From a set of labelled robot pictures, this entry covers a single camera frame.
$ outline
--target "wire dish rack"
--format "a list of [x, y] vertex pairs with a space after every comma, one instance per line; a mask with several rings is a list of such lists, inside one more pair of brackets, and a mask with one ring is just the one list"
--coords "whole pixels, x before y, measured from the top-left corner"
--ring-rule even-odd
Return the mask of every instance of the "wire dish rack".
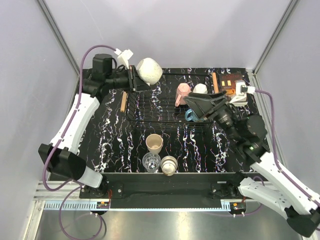
[[197, 84], [205, 84], [208, 93], [213, 92], [212, 76], [196, 73], [163, 73], [152, 91], [129, 93], [126, 119], [137, 130], [203, 132], [212, 127], [213, 121], [186, 121], [188, 105], [175, 107], [176, 90], [181, 83], [187, 83], [191, 90]]

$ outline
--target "blue mug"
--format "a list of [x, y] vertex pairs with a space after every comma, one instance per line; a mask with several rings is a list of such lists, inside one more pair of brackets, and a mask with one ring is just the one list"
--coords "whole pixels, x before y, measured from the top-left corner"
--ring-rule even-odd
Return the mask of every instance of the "blue mug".
[[194, 121], [194, 122], [203, 122], [204, 121], [203, 118], [199, 119], [192, 109], [187, 110], [185, 112], [184, 117], [185, 117], [185, 120], [187, 120], [187, 121]]

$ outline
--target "wooden stick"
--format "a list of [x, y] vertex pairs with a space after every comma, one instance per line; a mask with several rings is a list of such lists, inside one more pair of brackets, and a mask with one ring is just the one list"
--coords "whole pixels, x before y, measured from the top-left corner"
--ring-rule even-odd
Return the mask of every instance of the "wooden stick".
[[128, 94], [125, 91], [123, 91], [122, 101], [121, 101], [121, 108], [120, 108], [120, 112], [121, 113], [124, 113], [126, 111], [127, 96], [128, 96]]
[[218, 80], [217, 75], [215, 72], [212, 73], [212, 81], [213, 81], [213, 91], [215, 94], [219, 92]]

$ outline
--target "white connector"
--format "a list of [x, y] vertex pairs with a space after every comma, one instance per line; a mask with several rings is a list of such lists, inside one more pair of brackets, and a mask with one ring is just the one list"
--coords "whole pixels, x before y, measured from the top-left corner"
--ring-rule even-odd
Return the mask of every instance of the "white connector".
[[247, 90], [247, 93], [248, 94], [253, 94], [256, 92], [256, 87], [254, 86], [247, 86], [248, 90]]
[[124, 65], [127, 69], [129, 68], [129, 59], [133, 56], [133, 52], [130, 49], [121, 51], [118, 48], [114, 51], [118, 55], [117, 60], [120, 65]]

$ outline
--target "paper cup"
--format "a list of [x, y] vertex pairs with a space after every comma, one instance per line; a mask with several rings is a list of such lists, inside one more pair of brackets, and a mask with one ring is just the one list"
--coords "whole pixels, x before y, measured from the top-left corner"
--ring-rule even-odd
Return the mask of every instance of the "paper cup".
[[146, 138], [145, 144], [150, 153], [158, 154], [164, 145], [164, 140], [158, 134], [151, 134]]

